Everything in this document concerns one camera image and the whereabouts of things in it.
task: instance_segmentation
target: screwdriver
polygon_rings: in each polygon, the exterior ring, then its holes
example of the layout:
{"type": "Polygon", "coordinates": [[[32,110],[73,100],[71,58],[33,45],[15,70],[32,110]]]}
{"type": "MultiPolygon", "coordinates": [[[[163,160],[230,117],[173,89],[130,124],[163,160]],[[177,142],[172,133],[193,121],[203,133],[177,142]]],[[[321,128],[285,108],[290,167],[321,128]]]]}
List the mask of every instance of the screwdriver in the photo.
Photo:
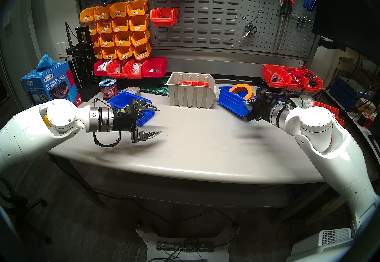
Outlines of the screwdriver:
{"type": "Polygon", "coordinates": [[[281,0],[281,8],[280,8],[280,23],[278,24],[277,34],[276,34],[276,42],[274,43],[273,52],[275,52],[278,44],[278,39],[280,38],[280,32],[282,27],[282,21],[284,19],[284,14],[286,13],[286,3],[288,0],[281,0]]]}
{"type": "Polygon", "coordinates": [[[294,0],[288,0],[288,3],[286,5],[286,12],[285,12],[285,14],[286,14],[286,23],[285,23],[284,33],[282,33],[281,42],[280,42],[280,46],[278,47],[278,51],[280,51],[280,48],[281,48],[281,45],[282,45],[282,41],[284,39],[285,30],[286,30],[286,27],[288,26],[289,16],[292,15],[293,5],[294,5],[294,0]]]}

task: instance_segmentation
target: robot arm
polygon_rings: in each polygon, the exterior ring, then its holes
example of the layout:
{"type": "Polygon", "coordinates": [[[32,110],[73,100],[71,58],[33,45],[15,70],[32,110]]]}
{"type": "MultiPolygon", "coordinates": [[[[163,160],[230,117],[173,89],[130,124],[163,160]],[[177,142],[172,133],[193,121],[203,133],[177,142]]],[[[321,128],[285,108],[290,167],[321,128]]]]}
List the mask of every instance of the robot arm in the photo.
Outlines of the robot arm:
{"type": "Polygon", "coordinates": [[[247,103],[251,112],[246,119],[264,119],[296,137],[297,144],[324,180],[345,198],[351,210],[351,229],[355,235],[375,213],[380,201],[369,180],[360,147],[329,110],[290,107],[267,94],[268,89],[259,89],[256,101],[247,103]]]}
{"type": "Polygon", "coordinates": [[[132,142],[145,141],[161,133],[138,132],[139,109],[159,111],[145,100],[131,100],[130,106],[114,110],[89,105],[77,108],[66,99],[54,99],[22,111],[0,130],[0,172],[13,164],[37,158],[75,136],[80,129],[87,133],[129,131],[132,142]]]}

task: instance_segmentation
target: black monitor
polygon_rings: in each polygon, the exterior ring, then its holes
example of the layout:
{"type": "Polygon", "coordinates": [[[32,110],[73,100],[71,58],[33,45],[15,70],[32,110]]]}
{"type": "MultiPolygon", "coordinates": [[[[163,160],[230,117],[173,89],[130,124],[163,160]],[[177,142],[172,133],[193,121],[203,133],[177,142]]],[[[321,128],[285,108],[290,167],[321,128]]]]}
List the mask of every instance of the black monitor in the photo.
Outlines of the black monitor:
{"type": "Polygon", "coordinates": [[[318,0],[313,33],[380,65],[380,0],[318,0]]]}

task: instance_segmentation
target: tape roll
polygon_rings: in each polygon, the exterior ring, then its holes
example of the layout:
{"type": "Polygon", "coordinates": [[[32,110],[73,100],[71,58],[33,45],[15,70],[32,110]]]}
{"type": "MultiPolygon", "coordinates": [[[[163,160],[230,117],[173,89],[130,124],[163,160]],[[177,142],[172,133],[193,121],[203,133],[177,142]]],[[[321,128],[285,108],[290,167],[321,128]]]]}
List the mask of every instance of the tape roll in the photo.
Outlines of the tape roll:
{"type": "Polygon", "coordinates": [[[248,84],[236,84],[229,89],[229,92],[232,92],[233,94],[237,94],[242,91],[247,92],[247,95],[244,97],[244,99],[254,98],[255,96],[254,90],[248,84]]]}

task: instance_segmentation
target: light switch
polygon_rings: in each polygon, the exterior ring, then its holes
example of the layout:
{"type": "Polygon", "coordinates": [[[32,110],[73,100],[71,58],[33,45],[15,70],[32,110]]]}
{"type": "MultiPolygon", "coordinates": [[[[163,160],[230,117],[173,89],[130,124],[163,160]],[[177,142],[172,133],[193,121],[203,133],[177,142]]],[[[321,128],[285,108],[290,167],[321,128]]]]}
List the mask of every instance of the light switch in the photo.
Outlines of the light switch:
{"type": "Polygon", "coordinates": [[[59,58],[67,58],[66,44],[64,42],[55,44],[57,55],[59,58]]]}

